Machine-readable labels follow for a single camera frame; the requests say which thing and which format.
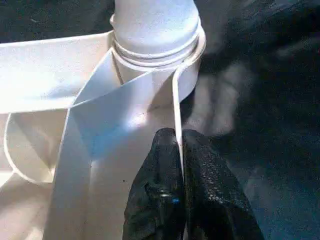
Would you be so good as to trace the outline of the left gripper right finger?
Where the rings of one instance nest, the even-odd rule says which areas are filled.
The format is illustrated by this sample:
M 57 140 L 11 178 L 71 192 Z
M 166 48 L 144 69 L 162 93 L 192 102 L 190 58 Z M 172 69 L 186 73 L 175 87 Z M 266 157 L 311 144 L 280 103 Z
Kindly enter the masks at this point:
M 188 129 L 182 143 L 188 239 L 264 239 L 239 181 L 211 140 Z

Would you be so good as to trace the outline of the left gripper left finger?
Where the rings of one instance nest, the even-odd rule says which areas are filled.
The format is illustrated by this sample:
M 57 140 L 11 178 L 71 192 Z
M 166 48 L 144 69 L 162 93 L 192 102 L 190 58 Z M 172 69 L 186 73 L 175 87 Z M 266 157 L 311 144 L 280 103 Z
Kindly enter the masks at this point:
M 124 211 L 125 240 L 181 240 L 185 195 L 175 130 L 159 129 L 138 170 Z

